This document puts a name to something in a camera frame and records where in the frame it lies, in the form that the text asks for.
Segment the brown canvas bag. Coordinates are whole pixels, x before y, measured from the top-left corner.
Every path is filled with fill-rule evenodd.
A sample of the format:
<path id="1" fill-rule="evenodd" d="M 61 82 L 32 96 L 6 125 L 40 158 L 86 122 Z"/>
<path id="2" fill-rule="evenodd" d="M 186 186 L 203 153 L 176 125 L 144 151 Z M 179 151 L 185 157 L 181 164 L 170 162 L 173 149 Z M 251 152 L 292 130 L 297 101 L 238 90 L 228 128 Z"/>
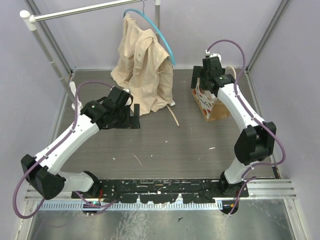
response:
<path id="1" fill-rule="evenodd" d="M 208 90 L 200 88 L 200 78 L 197 78 L 196 87 L 192 95 L 206 122 L 217 121 L 231 116 L 227 107 Z"/>

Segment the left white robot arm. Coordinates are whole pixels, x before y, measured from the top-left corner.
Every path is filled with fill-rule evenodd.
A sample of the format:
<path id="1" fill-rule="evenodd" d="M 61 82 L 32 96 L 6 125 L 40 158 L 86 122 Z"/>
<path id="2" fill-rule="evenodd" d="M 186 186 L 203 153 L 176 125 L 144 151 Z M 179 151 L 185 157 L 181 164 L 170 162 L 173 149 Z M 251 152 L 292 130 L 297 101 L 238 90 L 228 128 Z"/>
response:
<path id="1" fill-rule="evenodd" d="M 134 103 L 128 89 L 114 86 L 108 96 L 88 102 L 54 142 L 35 156 L 21 159 L 26 181 L 45 199 L 62 192 L 82 192 L 88 198 L 98 197 L 101 181 L 91 172 L 63 172 L 62 166 L 90 137 L 100 130 L 139 129 L 140 106 Z"/>

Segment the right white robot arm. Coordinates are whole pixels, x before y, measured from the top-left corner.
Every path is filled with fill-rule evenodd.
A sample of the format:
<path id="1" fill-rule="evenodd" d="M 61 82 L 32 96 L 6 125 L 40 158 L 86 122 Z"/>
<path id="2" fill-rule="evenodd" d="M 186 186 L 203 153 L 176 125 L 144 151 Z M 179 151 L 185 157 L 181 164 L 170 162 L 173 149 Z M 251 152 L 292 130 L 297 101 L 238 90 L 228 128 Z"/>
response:
<path id="1" fill-rule="evenodd" d="M 273 153 L 276 125 L 253 110 L 234 76 L 222 67 L 219 54 L 207 54 L 201 66 L 194 66 L 190 87 L 206 121 L 232 116 L 238 126 L 235 158 L 221 173 L 218 187 L 223 196 L 232 197 L 243 186 L 248 171 Z"/>

